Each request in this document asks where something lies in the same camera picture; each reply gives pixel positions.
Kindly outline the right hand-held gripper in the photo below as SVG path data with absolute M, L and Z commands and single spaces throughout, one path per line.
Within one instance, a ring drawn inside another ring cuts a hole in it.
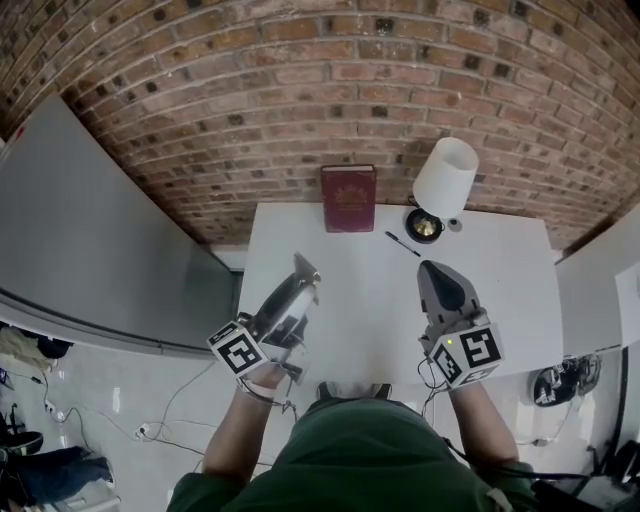
M 471 281 L 452 267 L 422 261 L 418 288 L 423 312 L 432 325 L 420 342 L 430 363 L 439 369 L 448 388 L 459 388 L 488 378 L 502 362 L 502 344 L 496 323 L 483 312 Z

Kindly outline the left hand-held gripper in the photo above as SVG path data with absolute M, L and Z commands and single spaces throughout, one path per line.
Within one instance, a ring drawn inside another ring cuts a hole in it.
M 237 379 L 266 363 L 279 365 L 299 385 L 309 367 L 304 332 L 312 288 L 290 274 L 269 295 L 255 316 L 238 317 L 207 339 L 217 360 Z

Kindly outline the person's right forearm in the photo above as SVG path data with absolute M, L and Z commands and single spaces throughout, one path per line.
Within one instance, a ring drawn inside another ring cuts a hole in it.
M 505 466 L 519 461 L 515 438 L 481 383 L 453 389 L 449 398 L 465 454 L 473 463 Z

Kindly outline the person's left forearm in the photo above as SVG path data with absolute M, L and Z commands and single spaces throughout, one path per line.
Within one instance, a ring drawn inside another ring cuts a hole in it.
M 237 390 L 204 452 L 202 473 L 247 484 L 257 466 L 273 405 Z

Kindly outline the person's left hand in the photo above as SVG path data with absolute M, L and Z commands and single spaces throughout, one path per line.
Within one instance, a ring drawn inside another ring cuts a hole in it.
M 272 403 L 280 382 L 287 376 L 281 364 L 267 361 L 240 377 L 238 387 L 251 398 Z

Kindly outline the black pen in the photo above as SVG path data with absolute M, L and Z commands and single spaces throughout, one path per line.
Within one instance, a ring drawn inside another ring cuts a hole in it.
M 418 258 L 421 258 L 422 255 L 416 251 L 415 249 L 413 249 L 412 247 L 410 247 L 407 243 L 403 242 L 402 240 L 400 240 L 395 234 L 391 233 L 390 231 L 385 231 L 384 234 L 390 238 L 392 241 L 394 241 L 395 243 L 399 244 L 400 246 L 402 246 L 404 249 L 406 249 L 407 251 L 409 251 L 411 254 L 415 255 Z

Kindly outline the white shade table lamp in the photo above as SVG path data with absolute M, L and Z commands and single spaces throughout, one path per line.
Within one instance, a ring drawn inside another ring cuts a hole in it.
M 413 210 L 406 217 L 405 230 L 412 240 L 432 244 L 449 230 L 449 219 L 459 220 L 479 163 L 476 151 L 463 140 L 445 137 L 435 144 L 408 198 Z

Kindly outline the dark red hardcover book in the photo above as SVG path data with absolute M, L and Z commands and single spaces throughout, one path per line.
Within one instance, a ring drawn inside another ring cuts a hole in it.
M 326 165 L 320 169 L 328 233 L 371 232 L 375 224 L 376 169 L 373 165 Z

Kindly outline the black striped bag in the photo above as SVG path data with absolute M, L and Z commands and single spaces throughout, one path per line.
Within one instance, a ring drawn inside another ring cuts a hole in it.
M 582 398 L 596 387 L 600 373 L 601 358 L 596 355 L 565 358 L 534 375 L 531 400 L 538 407 L 549 408 Z

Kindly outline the person's green shirt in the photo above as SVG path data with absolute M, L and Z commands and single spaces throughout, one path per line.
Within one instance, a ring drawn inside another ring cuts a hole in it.
M 538 512 L 526 479 L 458 462 L 415 411 L 380 399 L 315 405 L 247 485 L 188 473 L 167 512 Z

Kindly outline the black metal stand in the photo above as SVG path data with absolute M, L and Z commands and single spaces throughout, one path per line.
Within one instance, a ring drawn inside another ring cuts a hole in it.
M 621 351 L 618 389 L 612 435 L 597 457 L 595 475 L 640 475 L 640 342 Z

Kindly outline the beige cloth bundle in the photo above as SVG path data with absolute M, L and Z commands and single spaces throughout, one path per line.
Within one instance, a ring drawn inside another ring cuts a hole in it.
M 0 328 L 0 354 L 11 356 L 41 371 L 50 372 L 57 366 L 55 359 L 47 358 L 39 350 L 35 338 L 25 336 L 19 329 L 11 326 Z

